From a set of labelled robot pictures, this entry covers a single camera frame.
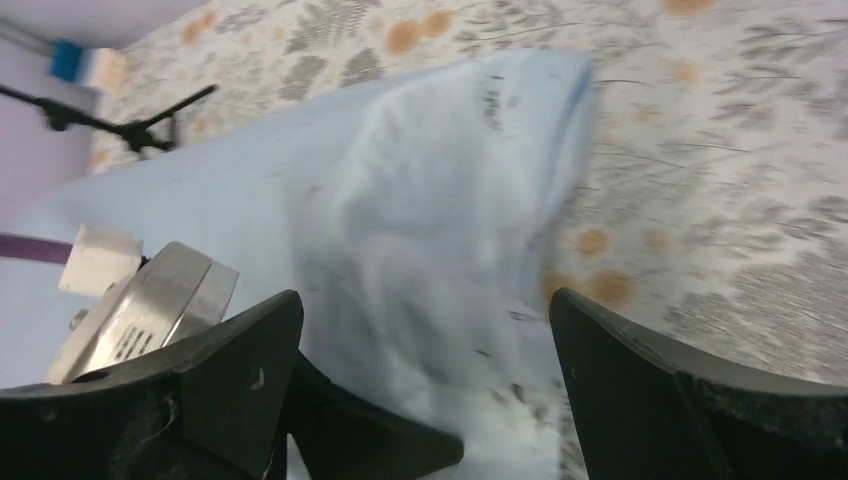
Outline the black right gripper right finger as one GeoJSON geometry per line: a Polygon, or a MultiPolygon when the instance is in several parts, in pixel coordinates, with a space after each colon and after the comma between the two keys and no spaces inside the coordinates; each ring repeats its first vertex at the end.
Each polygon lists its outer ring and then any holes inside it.
{"type": "Polygon", "coordinates": [[[569,289],[549,318],[592,479],[843,479],[847,390],[742,365],[569,289]]]}

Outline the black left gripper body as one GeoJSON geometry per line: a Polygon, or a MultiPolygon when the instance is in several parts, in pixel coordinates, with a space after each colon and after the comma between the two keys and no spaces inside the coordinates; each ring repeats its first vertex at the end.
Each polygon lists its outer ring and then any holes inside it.
{"type": "Polygon", "coordinates": [[[291,373],[266,479],[285,479],[291,437],[310,478],[420,479],[458,464],[463,441],[334,384],[304,355],[291,373]]]}

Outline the light blue pillowcase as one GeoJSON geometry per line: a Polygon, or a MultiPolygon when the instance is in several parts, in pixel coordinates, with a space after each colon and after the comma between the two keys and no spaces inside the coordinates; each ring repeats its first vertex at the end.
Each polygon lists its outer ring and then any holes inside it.
{"type": "Polygon", "coordinates": [[[584,170],[588,53],[504,50],[360,83],[69,183],[10,225],[111,227],[286,289],[331,380],[461,436],[444,479],[554,479],[562,374],[542,261],[584,170]]]}

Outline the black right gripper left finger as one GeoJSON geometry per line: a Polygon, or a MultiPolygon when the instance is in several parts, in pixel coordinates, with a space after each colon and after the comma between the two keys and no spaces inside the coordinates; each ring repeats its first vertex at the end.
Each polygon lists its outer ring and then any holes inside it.
{"type": "Polygon", "coordinates": [[[303,325],[278,293],[173,345],[1,393],[5,479],[283,479],[278,429],[303,325]]]}

